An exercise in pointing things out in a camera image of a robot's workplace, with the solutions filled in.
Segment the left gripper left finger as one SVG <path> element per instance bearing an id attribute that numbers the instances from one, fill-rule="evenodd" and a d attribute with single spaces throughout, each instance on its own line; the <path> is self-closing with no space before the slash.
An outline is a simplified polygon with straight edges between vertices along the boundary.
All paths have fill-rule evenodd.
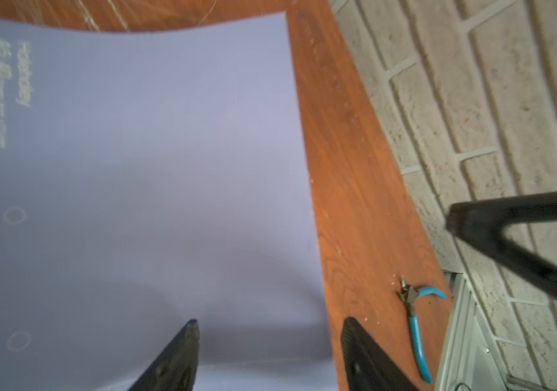
<path id="1" fill-rule="evenodd" d="M 191 319 L 129 391 L 192 391 L 200 356 L 200 329 Z"/>

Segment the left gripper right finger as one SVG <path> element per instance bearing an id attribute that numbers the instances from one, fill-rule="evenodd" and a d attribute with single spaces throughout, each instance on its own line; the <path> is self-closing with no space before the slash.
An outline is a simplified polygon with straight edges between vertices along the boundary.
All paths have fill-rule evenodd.
<path id="1" fill-rule="evenodd" d="M 357 319 L 348 317 L 340 334 L 349 391 L 417 391 Z"/>

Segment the notebook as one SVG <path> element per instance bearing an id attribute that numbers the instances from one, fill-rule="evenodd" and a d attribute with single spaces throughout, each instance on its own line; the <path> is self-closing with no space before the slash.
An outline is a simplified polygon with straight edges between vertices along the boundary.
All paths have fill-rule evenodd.
<path id="1" fill-rule="evenodd" d="M 287 17 L 0 20 L 0 390 L 338 387 Z"/>

